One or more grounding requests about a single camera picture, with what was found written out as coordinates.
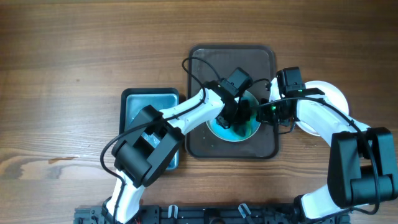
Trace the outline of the green yellow sponge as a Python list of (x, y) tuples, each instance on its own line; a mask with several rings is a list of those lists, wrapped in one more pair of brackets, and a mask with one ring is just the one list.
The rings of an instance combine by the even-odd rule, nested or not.
[(246, 136), (251, 134), (251, 126), (246, 123), (242, 124), (233, 124), (231, 126), (233, 133), (239, 136), (240, 138), (245, 138)]

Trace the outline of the white plate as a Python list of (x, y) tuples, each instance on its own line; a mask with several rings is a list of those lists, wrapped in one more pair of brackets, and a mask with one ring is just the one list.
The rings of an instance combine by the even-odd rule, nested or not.
[(242, 97), (235, 98), (235, 102), (238, 107), (229, 128), (225, 129), (217, 119), (206, 122), (209, 130), (216, 137), (228, 142), (245, 141), (253, 136), (260, 127), (260, 122), (256, 120), (257, 111), (251, 109), (252, 106), (259, 104), (256, 97), (246, 90)]
[(354, 129), (343, 119), (348, 116), (348, 102), (337, 87), (323, 81), (310, 81), (307, 88), (318, 88), (325, 95), (312, 95), (306, 100), (298, 100), (294, 117), (304, 131), (320, 136), (330, 143), (334, 133), (353, 132)]

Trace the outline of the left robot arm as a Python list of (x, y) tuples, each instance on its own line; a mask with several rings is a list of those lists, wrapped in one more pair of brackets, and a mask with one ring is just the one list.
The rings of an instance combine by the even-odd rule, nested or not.
[(113, 223), (127, 223), (139, 211), (139, 201), (146, 187), (166, 170), (187, 133), (216, 119), (228, 129), (232, 124), (250, 119), (248, 103), (238, 98), (253, 84), (242, 68), (228, 78), (200, 84), (200, 91), (185, 102), (157, 110), (143, 107), (129, 129), (112, 140), (101, 151), (110, 150), (115, 158), (115, 171), (102, 168), (117, 178), (116, 188), (105, 206)]

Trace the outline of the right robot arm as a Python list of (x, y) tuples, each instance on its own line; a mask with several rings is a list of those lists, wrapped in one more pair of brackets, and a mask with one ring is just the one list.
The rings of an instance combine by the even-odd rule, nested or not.
[(373, 215), (397, 199), (397, 160), (392, 133), (372, 128), (338, 109), (319, 88), (307, 88), (299, 68), (284, 68), (257, 106), (258, 121), (278, 126), (301, 121), (330, 146), (327, 183), (294, 200), (292, 220), (315, 223), (351, 211)]

